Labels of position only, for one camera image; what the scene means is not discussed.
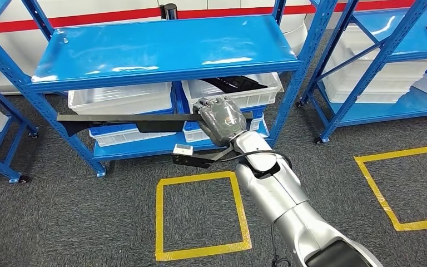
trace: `black cable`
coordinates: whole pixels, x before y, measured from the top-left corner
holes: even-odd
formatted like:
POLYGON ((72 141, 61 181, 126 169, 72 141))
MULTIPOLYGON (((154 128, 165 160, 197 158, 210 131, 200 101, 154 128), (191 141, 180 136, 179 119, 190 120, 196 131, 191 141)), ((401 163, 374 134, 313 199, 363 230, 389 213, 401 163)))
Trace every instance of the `black cable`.
POLYGON ((279 267, 280 263, 287 263, 288 267, 291 267, 292 264, 287 258, 279 258, 279 255, 276 252, 276 241, 274 240, 274 224, 271 224, 271 239, 272 239, 272 252, 274 253, 274 259, 272 260, 272 267, 279 267))
POLYGON ((292 168, 292 161, 290 160, 290 158, 287 157, 284 153, 279 152, 279 151, 275 151, 275 150, 255 150, 255 151, 250 151, 250 152, 247 152, 247 153, 239 154, 239 155, 234 156, 234 157, 229 157, 228 159, 217 160, 217 162, 227 162, 227 161, 237 160, 237 159, 240 159, 242 157, 246 157, 246 156, 253 155, 253 154, 258 154, 258 153, 278 154, 279 156, 282 156, 287 161, 287 164, 289 165, 289 167, 292 168))

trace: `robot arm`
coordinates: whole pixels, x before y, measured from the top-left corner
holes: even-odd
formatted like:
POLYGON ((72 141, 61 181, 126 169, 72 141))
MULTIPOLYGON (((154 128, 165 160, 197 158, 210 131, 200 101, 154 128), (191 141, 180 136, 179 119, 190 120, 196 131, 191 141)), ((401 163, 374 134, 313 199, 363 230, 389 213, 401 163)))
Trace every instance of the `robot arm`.
POLYGON ((213 143, 247 154, 236 166, 239 184, 266 220, 278 228, 298 266, 382 267, 370 251, 329 225, 311 207, 289 160, 272 151, 257 132, 246 131, 246 122, 233 101, 227 97, 202 99, 194 110, 204 119, 201 128, 213 143))
MULTIPOLYGON (((253 131, 235 139, 241 154, 271 150, 253 131)), ((253 197, 263 216, 274 224, 293 254, 294 262, 308 267, 382 266, 365 247, 329 225, 309 204, 300 181, 283 157, 275 154, 246 156, 236 166, 239 184, 253 197)))

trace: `red stripe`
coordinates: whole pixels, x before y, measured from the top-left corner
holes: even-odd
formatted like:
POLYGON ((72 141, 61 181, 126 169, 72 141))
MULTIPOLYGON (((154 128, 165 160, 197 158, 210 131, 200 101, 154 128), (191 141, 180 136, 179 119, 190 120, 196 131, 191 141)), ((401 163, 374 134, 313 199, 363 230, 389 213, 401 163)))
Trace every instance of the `red stripe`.
MULTIPOLYGON (((359 3, 356 10, 372 10, 386 8, 409 7, 418 0, 388 0, 371 1, 359 3)), ((338 3, 335 12, 341 12, 345 8, 345 3, 338 3)), ((272 12, 272 7, 252 7, 252 8, 229 8, 229 9, 207 9, 207 10, 186 10, 178 11, 179 18, 204 18, 204 17, 226 17, 252 14, 268 14, 272 12)), ((311 14, 315 13, 312 5, 289 6, 284 10, 284 14, 311 14)), ((75 26, 91 23, 103 23, 111 21, 124 21, 127 19, 158 17, 159 8, 145 8, 128 11, 105 12, 99 14, 87 14, 79 16, 50 18, 53 27, 75 26)), ((0 22, 0 32, 16 32, 38 29, 33 20, 0 22)))

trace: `black cylinder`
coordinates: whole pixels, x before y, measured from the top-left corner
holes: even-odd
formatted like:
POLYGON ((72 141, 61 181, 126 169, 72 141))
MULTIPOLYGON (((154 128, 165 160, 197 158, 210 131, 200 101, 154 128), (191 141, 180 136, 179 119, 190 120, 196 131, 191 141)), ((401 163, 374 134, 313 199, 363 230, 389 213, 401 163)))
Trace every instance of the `black cylinder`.
POLYGON ((164 9, 166 19, 177 19, 177 6, 175 4, 166 4, 164 9))

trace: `yellow tape square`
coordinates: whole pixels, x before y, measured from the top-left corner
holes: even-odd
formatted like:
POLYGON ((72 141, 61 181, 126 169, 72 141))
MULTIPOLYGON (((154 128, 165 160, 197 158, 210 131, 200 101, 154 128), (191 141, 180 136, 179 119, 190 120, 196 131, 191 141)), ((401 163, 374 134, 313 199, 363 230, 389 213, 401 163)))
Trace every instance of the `yellow tape square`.
POLYGON ((369 173, 364 163, 369 161, 388 160, 396 157, 405 157, 405 156, 418 155, 418 154, 424 154, 424 153, 427 153, 427 147, 354 157, 354 160, 358 163, 358 166, 361 169, 361 172, 363 172, 364 177, 366 178, 374 195, 377 197, 378 202, 380 203, 384 211, 387 213, 387 216, 389 217, 390 221, 394 225, 395 230, 397 231, 413 231, 413 230, 427 229, 427 220, 415 221, 410 223, 407 222, 404 224, 399 222, 399 220, 397 219, 397 216, 395 215, 394 211, 392 211, 392 208, 389 206, 389 203, 387 203, 384 196, 380 192, 377 184, 375 183, 374 179, 371 177, 371 174, 369 173))
POLYGON ((243 208, 243 202, 241 201, 240 187, 238 186, 238 181, 236 180, 236 176, 234 172, 223 171, 223 172, 216 172, 213 174, 192 175, 192 176, 184 176, 184 177, 176 177, 176 178, 160 180, 160 182, 156 186, 156 242, 155 242, 156 260, 168 261, 168 260, 189 259, 189 258, 195 258, 195 257, 237 252, 237 251, 247 250, 251 248, 252 248, 252 245, 251 245, 250 231, 248 229, 248 223, 246 222, 246 215, 243 208), (232 243, 232 244, 208 246, 204 248, 184 249, 184 250, 164 252, 163 250, 163 187, 165 185, 174 185, 174 184, 181 184, 184 182, 221 179, 226 177, 230 178, 230 183, 233 190, 233 197, 235 199, 236 212, 238 213, 238 218, 240 221, 240 230, 241 230, 241 236, 243 238, 243 241, 238 243, 232 243))

